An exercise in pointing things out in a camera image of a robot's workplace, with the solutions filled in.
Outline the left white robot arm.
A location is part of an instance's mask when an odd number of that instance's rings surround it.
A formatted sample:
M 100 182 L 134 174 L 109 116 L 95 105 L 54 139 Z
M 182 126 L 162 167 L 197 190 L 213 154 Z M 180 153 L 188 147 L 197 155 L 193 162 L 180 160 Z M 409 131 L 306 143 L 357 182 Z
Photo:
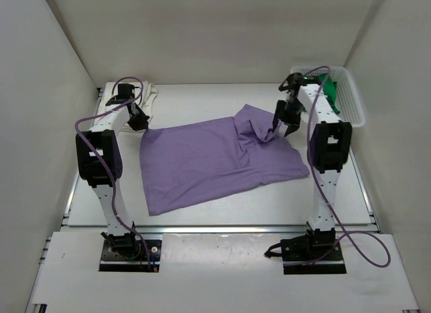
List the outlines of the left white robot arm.
M 75 123 L 79 175 L 96 194 L 107 222 L 103 236 L 114 244 L 137 239 L 119 186 L 123 161 L 117 136 L 123 127 L 135 132 L 148 129 L 151 116 L 141 105 L 147 100 L 146 91 L 146 82 L 118 81 L 95 116 Z

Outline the white plastic basket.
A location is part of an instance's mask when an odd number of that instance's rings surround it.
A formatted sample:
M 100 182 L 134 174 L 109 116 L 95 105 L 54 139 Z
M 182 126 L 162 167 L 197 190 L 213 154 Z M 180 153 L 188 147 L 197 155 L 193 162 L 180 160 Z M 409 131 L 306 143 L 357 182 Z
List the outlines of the white plastic basket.
M 323 103 L 323 92 L 321 92 L 312 116 L 312 129 L 317 123 L 323 121 L 328 123 L 347 122 L 352 127 L 362 127 L 365 124 L 360 95 L 350 72 L 346 68 L 339 66 L 320 68 L 313 65 L 297 65 L 291 67 L 290 73 L 308 74 L 309 76 L 328 73 L 332 82 L 337 84 L 335 107 L 340 113 L 336 115 L 327 103 Z

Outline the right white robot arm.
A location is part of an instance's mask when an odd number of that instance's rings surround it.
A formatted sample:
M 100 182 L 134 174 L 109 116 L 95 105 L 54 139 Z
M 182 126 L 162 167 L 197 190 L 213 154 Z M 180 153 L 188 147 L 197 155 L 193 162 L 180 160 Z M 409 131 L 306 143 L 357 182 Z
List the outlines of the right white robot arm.
M 300 128 L 302 113 L 307 113 L 307 162 L 314 180 L 314 205 L 307 221 L 312 232 L 335 229 L 333 207 L 337 181 L 347 162 L 352 126 L 335 113 L 324 94 L 323 80 L 316 75 L 292 73 L 278 87 L 287 93 L 276 104 L 272 126 L 285 124 L 285 136 Z

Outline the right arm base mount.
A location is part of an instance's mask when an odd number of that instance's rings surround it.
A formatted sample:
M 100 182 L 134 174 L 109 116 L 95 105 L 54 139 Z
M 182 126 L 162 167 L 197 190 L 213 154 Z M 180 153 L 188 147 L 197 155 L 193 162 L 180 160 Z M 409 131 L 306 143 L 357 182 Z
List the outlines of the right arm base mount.
M 342 275 L 347 273 L 335 229 L 313 230 L 281 239 L 264 253 L 266 258 L 281 258 L 284 275 Z

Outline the cream white t-shirt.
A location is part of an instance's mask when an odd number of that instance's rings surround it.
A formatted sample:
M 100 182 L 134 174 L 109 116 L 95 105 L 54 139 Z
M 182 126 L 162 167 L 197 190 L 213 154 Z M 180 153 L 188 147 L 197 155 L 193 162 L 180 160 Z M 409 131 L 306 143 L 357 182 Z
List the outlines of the cream white t-shirt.
M 105 111 L 104 105 L 108 102 L 108 100 L 117 94 L 117 89 L 114 89 L 114 93 L 112 93 L 114 82 L 108 82 L 105 85 L 105 88 L 103 89 L 103 92 L 100 93 L 101 101 L 99 103 L 98 111 L 97 113 L 103 113 Z M 150 83 L 148 81 L 143 82 L 143 93 L 142 97 L 138 99 L 137 105 L 140 107 L 140 109 L 145 113 L 145 115 L 149 116 L 148 118 L 148 124 L 151 123 L 153 119 L 153 105 L 154 101 L 158 96 L 157 88 L 153 83 Z

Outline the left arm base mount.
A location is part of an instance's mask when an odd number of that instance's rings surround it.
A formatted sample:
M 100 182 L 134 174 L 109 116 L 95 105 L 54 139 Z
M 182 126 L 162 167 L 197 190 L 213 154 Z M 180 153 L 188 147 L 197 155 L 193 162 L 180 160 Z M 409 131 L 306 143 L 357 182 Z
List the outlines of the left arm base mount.
M 133 233 L 112 236 L 101 233 L 104 238 L 100 254 L 99 271 L 122 273 L 158 273 L 162 254 L 162 239 L 146 240 Z

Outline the green t-shirt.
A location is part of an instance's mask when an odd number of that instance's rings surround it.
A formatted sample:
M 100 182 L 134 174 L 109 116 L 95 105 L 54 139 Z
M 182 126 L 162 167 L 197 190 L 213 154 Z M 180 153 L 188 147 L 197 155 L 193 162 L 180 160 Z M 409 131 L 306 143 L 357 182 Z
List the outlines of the green t-shirt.
M 331 77 L 328 77 L 326 80 L 324 86 L 323 86 L 323 92 L 327 97 L 327 101 L 329 105 L 331 106 L 333 112 L 335 114 L 339 114 L 340 111 L 337 109 L 335 103 L 337 100 L 337 84 L 333 82 Z

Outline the purple t-shirt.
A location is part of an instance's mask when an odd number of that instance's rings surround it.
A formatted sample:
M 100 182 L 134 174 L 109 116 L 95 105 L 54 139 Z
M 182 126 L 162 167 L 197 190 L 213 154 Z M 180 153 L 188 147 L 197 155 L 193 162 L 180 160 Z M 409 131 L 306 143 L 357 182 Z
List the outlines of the purple t-shirt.
M 246 104 L 234 116 L 148 129 L 139 161 L 149 215 L 306 178 L 300 153 L 272 120 L 272 113 Z

